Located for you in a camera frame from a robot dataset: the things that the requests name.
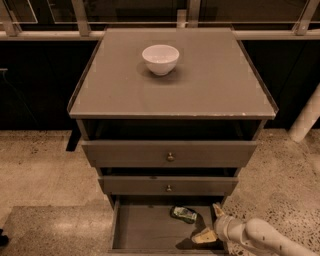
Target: white pole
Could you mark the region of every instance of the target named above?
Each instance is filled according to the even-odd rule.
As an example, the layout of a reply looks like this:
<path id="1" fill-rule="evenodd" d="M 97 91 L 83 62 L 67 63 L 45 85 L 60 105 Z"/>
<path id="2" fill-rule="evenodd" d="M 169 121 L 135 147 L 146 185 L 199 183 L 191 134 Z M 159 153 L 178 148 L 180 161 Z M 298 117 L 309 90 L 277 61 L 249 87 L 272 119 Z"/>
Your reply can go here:
<path id="1" fill-rule="evenodd" d="M 301 111 L 299 117 L 289 130 L 292 140 L 300 142 L 310 131 L 320 116 L 320 84 Z"/>

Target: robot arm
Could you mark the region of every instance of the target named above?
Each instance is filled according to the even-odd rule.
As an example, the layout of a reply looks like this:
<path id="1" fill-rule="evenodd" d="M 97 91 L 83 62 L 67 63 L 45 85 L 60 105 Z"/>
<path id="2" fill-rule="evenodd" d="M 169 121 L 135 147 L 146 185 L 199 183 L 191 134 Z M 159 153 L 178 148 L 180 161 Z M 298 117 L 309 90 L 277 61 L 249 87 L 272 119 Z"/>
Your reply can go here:
<path id="1" fill-rule="evenodd" d="M 224 214 L 218 205 L 214 204 L 213 207 L 218 217 L 214 230 L 206 228 L 204 232 L 194 236 L 192 240 L 195 243 L 212 242 L 219 238 L 224 242 L 235 242 L 259 256 L 319 256 L 283 236 L 264 220 L 253 218 L 243 222 Z"/>

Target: floor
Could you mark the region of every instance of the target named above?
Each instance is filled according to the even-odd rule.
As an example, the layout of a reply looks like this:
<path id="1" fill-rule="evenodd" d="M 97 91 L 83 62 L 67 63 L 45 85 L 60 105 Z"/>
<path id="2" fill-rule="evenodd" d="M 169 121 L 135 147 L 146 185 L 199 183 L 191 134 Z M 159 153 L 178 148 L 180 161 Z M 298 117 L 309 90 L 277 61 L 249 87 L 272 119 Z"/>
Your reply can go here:
<path id="1" fill-rule="evenodd" d="M 108 255 L 112 209 L 69 131 L 0 131 L 0 255 Z M 320 130 L 301 143 L 263 130 L 223 209 L 259 217 L 320 253 Z M 231 255 L 251 255 L 228 243 Z"/>

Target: white bowl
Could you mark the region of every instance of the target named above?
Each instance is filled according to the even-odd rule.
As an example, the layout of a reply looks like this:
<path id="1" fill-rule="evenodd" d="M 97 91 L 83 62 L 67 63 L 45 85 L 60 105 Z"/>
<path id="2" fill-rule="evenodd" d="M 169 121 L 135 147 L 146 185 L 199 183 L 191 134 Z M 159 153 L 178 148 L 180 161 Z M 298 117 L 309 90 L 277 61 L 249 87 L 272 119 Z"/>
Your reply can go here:
<path id="1" fill-rule="evenodd" d="M 144 49 L 142 57 L 151 72 L 164 76 L 176 66 L 179 51 L 170 45 L 158 44 Z"/>

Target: drawer front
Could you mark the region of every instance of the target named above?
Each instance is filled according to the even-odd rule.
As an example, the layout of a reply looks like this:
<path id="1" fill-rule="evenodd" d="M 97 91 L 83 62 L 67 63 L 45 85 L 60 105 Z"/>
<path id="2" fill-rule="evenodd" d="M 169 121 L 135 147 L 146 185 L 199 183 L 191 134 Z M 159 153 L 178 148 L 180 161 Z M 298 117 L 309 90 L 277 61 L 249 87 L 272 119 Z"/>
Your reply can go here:
<path id="1" fill-rule="evenodd" d="M 225 177 L 101 177 L 104 193 L 113 195 L 230 195 L 238 178 Z"/>
<path id="2" fill-rule="evenodd" d="M 244 167 L 255 141 L 84 141 L 93 167 Z"/>

